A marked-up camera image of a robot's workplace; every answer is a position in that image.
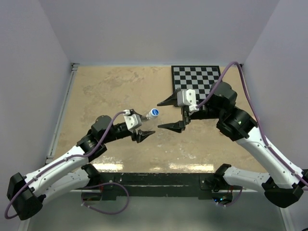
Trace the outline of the clear round plastic bottle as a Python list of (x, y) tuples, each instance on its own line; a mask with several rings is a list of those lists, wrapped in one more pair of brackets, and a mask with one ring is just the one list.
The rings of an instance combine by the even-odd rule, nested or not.
[(148, 131), (148, 130), (156, 130), (157, 127), (157, 120), (158, 117), (155, 119), (150, 119), (148, 114), (149, 112), (141, 118), (142, 125), (140, 127), (141, 130), (143, 131)]

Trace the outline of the blue bottle cap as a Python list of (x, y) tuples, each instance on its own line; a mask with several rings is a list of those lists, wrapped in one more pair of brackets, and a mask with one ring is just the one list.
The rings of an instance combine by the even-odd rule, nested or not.
[(150, 119), (155, 119), (155, 118), (158, 117), (158, 115), (159, 115), (159, 111), (156, 108), (151, 109), (149, 114), (148, 114)]

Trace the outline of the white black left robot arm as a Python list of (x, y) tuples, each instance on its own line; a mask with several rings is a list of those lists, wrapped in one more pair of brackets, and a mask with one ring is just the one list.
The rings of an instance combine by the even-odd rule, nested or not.
[(91, 161), (106, 152), (106, 143), (126, 137), (140, 143), (154, 131), (141, 130), (143, 123), (155, 120), (156, 108), (145, 115), (133, 109), (124, 110), (114, 117), (101, 115), (87, 134), (69, 151), (42, 168), (26, 175), (17, 172), (10, 177), (4, 217), (27, 220), (37, 214), (45, 203), (70, 190), (94, 189), (100, 183), (100, 174)]

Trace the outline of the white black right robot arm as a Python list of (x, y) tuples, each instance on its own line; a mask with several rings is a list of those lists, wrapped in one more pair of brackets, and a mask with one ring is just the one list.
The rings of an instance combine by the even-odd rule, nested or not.
[(257, 122), (248, 112), (236, 107), (237, 93), (228, 83), (214, 83), (211, 93), (210, 99), (198, 106), (194, 90), (177, 89), (158, 106), (179, 106), (182, 120), (159, 127), (181, 133), (192, 120), (217, 119), (219, 131), (246, 149), (267, 172), (258, 173), (223, 164), (214, 173), (213, 190), (218, 192), (229, 186), (239, 186), (264, 194), (280, 208), (296, 203), (304, 193), (308, 171), (292, 164), (262, 137)]

